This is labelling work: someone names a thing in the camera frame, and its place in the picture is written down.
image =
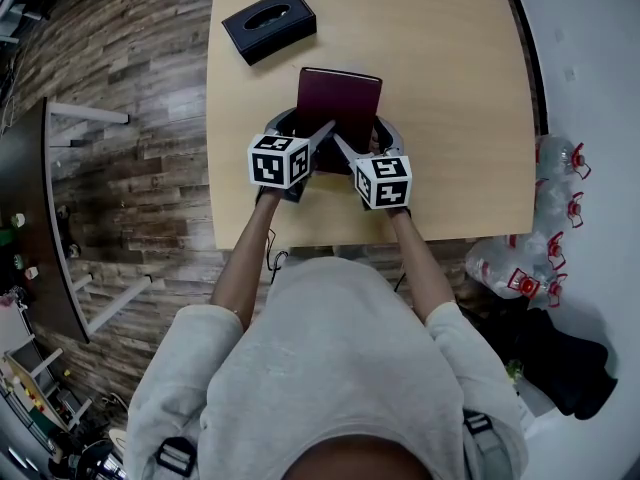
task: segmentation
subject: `white wall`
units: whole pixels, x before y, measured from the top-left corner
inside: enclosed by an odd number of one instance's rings
[[[556,326],[612,352],[619,378],[589,421],[559,417],[529,440],[527,478],[622,478],[640,454],[640,0],[522,0],[551,132],[585,143],[585,225],[565,240]]]

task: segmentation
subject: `floor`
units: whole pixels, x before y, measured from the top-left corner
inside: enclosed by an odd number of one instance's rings
[[[224,265],[215,245],[205,136],[205,80],[212,0],[64,0],[51,20],[22,39],[15,115],[38,98],[128,112],[128,126],[57,121],[56,204],[72,210],[82,258],[74,279],[91,272],[81,294],[89,316],[135,278],[154,283],[84,345],[36,326],[38,341],[64,354],[55,370],[100,410],[110,392],[129,401],[175,313],[207,302]],[[465,279],[470,241],[431,244],[465,307],[489,297]],[[396,284],[397,247],[368,247],[373,265]],[[270,273],[263,269],[258,310]],[[406,283],[399,293],[409,302]],[[125,425],[120,413],[110,416]]]

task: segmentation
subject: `wooden table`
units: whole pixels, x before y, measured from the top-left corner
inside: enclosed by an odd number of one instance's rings
[[[75,283],[71,279],[56,222],[49,157],[53,114],[121,124],[128,123],[129,116],[43,98],[0,140],[0,208],[7,220],[17,213],[25,216],[25,225],[16,231],[18,249],[26,266],[39,271],[28,284],[34,300],[27,314],[59,334],[88,343],[92,333],[151,284],[151,278],[140,278],[93,320],[85,318],[76,291],[92,278],[87,275]]]
[[[318,33],[252,67],[220,22],[258,0],[213,0],[207,143],[216,243],[232,248],[254,206],[246,148],[295,106],[300,68],[384,81],[378,114],[405,139],[413,219],[425,239],[530,231],[534,128],[527,72],[507,0],[306,0]],[[314,176],[280,205],[278,247],[393,241],[346,177]]]

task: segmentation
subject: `black tissue box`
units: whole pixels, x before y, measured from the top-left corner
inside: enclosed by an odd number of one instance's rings
[[[222,25],[249,65],[317,31],[316,15],[304,0],[260,0]]]

